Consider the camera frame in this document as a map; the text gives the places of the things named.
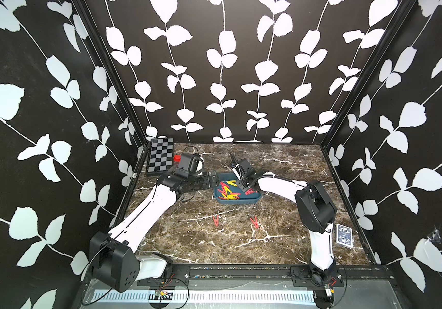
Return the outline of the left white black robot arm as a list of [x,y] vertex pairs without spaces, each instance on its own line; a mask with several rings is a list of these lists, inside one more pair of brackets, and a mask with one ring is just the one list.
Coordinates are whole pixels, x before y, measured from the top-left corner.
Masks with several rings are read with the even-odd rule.
[[135,255],[141,241],[183,194],[211,189],[219,182],[216,171],[197,172],[187,177],[164,173],[131,215],[108,233],[98,232],[92,237],[88,265],[91,277],[120,293],[136,281],[169,277],[172,261],[168,257],[159,253]]

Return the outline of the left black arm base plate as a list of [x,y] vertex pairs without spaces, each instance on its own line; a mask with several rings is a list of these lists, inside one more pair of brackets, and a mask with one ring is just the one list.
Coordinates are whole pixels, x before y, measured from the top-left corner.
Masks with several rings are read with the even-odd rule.
[[172,289],[186,287],[189,283],[191,267],[188,265],[173,264],[166,268],[159,278],[147,278],[136,281],[134,286],[150,287],[152,289]]

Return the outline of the blue playing card deck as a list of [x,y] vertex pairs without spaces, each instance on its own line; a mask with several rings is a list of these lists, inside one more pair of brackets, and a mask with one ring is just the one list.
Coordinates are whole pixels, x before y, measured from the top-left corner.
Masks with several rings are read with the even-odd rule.
[[350,227],[336,225],[336,243],[346,248],[353,248],[353,230]]

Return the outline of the red clothespin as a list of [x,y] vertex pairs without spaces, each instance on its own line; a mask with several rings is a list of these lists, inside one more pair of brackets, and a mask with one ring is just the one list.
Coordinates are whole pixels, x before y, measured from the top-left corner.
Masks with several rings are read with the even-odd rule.
[[253,188],[249,188],[248,190],[245,191],[245,195],[250,195],[256,193],[255,190]]
[[259,222],[257,216],[250,217],[250,222],[255,229],[259,229]]
[[219,216],[218,215],[212,216],[212,219],[213,219],[214,225],[216,227],[218,227],[219,226]]

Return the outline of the white perforated rail strip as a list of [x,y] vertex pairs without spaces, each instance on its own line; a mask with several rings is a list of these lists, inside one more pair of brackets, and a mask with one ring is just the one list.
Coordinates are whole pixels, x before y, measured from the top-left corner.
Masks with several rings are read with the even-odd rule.
[[96,290],[90,301],[99,303],[277,303],[315,305],[314,293],[307,290],[214,290],[188,292],[169,290],[160,297],[153,290],[129,290],[123,293]]

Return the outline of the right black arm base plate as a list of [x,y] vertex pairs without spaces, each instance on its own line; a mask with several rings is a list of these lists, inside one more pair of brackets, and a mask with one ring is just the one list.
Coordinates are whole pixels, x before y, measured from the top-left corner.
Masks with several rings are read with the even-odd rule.
[[324,289],[344,287],[344,274],[335,265],[320,270],[314,265],[296,265],[290,267],[290,278],[295,287]]

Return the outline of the yellow clothespin in box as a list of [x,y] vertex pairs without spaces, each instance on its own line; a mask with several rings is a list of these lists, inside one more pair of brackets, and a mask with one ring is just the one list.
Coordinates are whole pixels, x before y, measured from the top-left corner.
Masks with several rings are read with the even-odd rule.
[[221,200],[239,200],[240,199],[240,193],[233,192],[231,189],[232,187],[237,187],[235,180],[230,180],[227,182],[220,182],[220,189],[218,189],[218,192],[221,194],[219,199]]

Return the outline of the small circuit board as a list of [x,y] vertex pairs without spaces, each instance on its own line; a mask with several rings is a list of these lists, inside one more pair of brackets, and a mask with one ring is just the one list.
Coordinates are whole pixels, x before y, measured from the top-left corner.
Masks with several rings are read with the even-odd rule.
[[155,290],[151,292],[150,302],[162,303],[172,301],[174,293],[168,290]]

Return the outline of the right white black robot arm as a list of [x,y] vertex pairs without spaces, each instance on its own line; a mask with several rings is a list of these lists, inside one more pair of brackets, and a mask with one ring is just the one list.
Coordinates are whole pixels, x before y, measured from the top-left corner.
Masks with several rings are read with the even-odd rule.
[[296,204],[310,235],[310,277],[316,286],[329,283],[335,270],[332,231],[337,207],[323,184],[291,180],[263,169],[256,171],[251,165],[235,164],[232,170],[245,187],[273,193]]

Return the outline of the black white checkerboard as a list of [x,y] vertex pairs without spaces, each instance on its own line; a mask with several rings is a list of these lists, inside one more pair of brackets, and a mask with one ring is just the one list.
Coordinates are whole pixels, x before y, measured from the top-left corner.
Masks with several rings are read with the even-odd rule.
[[159,176],[173,166],[173,138],[152,139],[146,164],[146,176]]

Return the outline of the teal plastic storage box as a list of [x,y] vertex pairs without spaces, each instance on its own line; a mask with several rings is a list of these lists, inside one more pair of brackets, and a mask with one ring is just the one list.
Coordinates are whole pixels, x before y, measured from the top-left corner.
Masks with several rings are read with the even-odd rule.
[[253,204],[258,202],[262,198],[262,194],[258,191],[255,191],[256,193],[245,195],[245,191],[242,188],[239,179],[237,179],[236,175],[234,173],[220,173],[219,175],[220,182],[227,182],[230,180],[235,180],[237,187],[232,187],[233,192],[240,193],[240,199],[239,200],[221,200],[219,197],[221,194],[218,192],[218,189],[220,189],[220,183],[217,187],[213,189],[214,193],[214,199],[223,205],[245,205],[245,204]]

